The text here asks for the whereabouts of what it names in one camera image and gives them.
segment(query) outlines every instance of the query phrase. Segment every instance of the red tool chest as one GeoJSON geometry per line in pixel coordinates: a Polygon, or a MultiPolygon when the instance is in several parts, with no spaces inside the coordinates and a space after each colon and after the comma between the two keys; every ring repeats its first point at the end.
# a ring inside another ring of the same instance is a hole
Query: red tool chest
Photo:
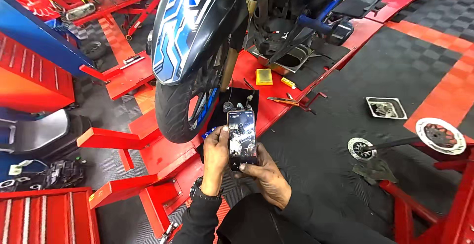
{"type": "Polygon", "coordinates": [[[0,193],[3,244],[99,244],[90,187],[0,193]]]}
{"type": "Polygon", "coordinates": [[[0,107],[54,112],[73,102],[69,72],[0,32],[0,107]]]}

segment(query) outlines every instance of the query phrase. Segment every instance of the blue and black fender graphic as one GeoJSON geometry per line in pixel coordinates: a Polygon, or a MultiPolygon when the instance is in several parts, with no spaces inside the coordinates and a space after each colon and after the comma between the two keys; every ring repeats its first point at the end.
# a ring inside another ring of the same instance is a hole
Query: blue and black fender graphic
{"type": "Polygon", "coordinates": [[[153,71],[162,83],[181,77],[199,27],[215,0],[168,0],[158,31],[153,71]]]}

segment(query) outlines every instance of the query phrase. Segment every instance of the black sleeve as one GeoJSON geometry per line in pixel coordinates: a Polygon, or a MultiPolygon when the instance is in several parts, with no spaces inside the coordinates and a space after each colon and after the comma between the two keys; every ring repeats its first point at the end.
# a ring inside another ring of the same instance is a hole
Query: black sleeve
{"type": "Polygon", "coordinates": [[[193,202],[181,217],[182,227],[173,238],[175,244],[211,244],[219,224],[217,210],[222,198],[202,199],[194,197],[193,202]]]}
{"type": "Polygon", "coordinates": [[[395,244],[364,224],[340,217],[327,206],[313,205],[310,197],[299,191],[292,191],[281,214],[321,243],[395,244]]]}

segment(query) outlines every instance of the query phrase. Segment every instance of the front wheel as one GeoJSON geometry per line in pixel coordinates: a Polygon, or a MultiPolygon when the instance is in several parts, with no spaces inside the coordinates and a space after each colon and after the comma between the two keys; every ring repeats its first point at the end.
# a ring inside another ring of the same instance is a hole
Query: front wheel
{"type": "Polygon", "coordinates": [[[178,85],[157,82],[155,111],[158,128],[174,143],[193,139],[212,113],[228,45],[222,45],[205,65],[191,72],[178,85]]]}

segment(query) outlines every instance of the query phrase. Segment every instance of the front fork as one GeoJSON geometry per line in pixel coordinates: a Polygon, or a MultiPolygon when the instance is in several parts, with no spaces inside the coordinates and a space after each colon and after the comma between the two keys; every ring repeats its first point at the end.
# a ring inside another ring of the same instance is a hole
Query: front fork
{"type": "Polygon", "coordinates": [[[230,84],[230,79],[232,78],[232,74],[234,73],[234,68],[236,66],[238,54],[240,50],[242,49],[242,46],[244,45],[244,39],[245,39],[246,31],[247,31],[249,17],[245,18],[242,21],[242,23],[237,27],[237,29],[235,29],[235,31],[232,32],[232,35],[230,37],[229,51],[227,52],[227,58],[224,64],[224,71],[222,73],[222,79],[221,79],[220,88],[219,88],[221,92],[225,92],[227,90],[227,87],[230,84]]]}
{"type": "Polygon", "coordinates": [[[239,27],[237,27],[237,29],[232,33],[232,36],[230,37],[229,51],[227,53],[227,59],[224,65],[224,71],[222,73],[222,79],[219,89],[221,92],[225,92],[230,84],[230,79],[232,78],[232,74],[234,73],[238,54],[244,44],[244,38],[246,35],[248,23],[250,21],[250,18],[254,14],[255,9],[257,8],[256,0],[246,0],[246,2],[249,16],[247,17],[247,19],[244,19],[244,21],[242,21],[242,23],[239,25],[239,27]]]}

